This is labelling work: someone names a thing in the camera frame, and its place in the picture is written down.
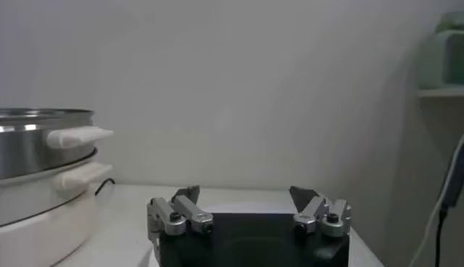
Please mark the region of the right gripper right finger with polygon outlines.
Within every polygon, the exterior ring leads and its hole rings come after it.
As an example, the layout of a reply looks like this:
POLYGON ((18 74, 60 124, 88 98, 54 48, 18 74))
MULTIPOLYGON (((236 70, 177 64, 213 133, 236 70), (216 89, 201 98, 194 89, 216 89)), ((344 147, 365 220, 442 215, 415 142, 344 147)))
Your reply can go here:
POLYGON ((349 235, 352 207, 346 200, 330 201, 312 189, 291 186, 289 194, 297 209, 294 214, 294 232, 307 236, 320 232, 329 238, 349 235))

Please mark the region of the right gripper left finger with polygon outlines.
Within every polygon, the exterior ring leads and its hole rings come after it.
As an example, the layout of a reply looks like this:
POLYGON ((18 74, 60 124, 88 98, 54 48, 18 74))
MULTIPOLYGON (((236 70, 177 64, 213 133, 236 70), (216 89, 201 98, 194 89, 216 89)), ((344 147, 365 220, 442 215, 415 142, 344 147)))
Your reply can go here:
POLYGON ((202 235, 213 232, 213 214, 196 205, 199 193, 199 186, 190 186, 179 189, 170 201, 155 197, 147 203, 148 238, 155 253, 160 252, 161 236, 180 237, 187 229, 202 235))

